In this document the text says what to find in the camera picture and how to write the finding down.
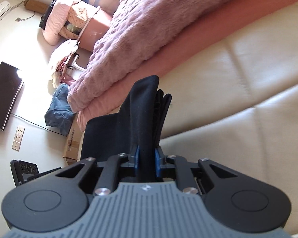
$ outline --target pink bed sheet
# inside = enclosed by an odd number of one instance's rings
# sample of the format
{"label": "pink bed sheet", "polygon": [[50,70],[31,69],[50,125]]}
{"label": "pink bed sheet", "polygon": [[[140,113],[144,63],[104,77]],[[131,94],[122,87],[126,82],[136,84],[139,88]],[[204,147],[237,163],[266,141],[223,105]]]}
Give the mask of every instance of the pink bed sheet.
{"label": "pink bed sheet", "polygon": [[79,112],[78,124],[85,130],[87,121],[105,115],[119,107],[133,84],[141,78],[162,77],[206,47],[274,11],[298,0],[233,0],[185,28],[171,43],[162,47],[152,58],[114,83]]}

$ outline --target wall socket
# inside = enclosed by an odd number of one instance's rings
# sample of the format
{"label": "wall socket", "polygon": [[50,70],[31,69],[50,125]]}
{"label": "wall socket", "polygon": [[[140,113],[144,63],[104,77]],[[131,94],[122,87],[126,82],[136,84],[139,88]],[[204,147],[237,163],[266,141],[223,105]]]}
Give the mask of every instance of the wall socket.
{"label": "wall socket", "polygon": [[22,141],[22,137],[24,134],[24,127],[23,126],[18,126],[14,139],[13,139],[13,144],[12,144],[12,148],[16,151],[20,150],[20,146],[21,146],[21,141]]}

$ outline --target blanket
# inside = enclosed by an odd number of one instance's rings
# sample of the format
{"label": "blanket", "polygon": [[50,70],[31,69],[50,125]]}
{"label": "blanket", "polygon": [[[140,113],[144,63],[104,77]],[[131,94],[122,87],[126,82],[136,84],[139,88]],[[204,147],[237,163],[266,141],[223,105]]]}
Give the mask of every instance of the blanket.
{"label": "blanket", "polygon": [[83,110],[185,26],[227,1],[121,0],[108,32],[95,44],[87,70],[70,87],[72,110]]}

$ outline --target cardboard box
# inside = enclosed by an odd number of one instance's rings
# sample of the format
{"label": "cardboard box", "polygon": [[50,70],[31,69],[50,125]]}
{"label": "cardboard box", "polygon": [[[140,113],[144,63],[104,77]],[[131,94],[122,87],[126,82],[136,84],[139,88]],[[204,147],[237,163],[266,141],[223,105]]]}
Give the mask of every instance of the cardboard box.
{"label": "cardboard box", "polygon": [[66,145],[63,152],[63,157],[69,165],[77,162],[79,145],[83,132],[77,124],[78,114],[75,115],[69,134],[67,135]]}

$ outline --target black television screen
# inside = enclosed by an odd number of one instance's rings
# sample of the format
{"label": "black television screen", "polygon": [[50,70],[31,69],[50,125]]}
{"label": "black television screen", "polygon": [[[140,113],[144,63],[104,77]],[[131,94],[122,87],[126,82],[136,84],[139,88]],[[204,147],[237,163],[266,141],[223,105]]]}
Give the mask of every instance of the black television screen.
{"label": "black television screen", "polygon": [[4,130],[15,99],[23,85],[21,71],[7,63],[0,64],[0,130]]}

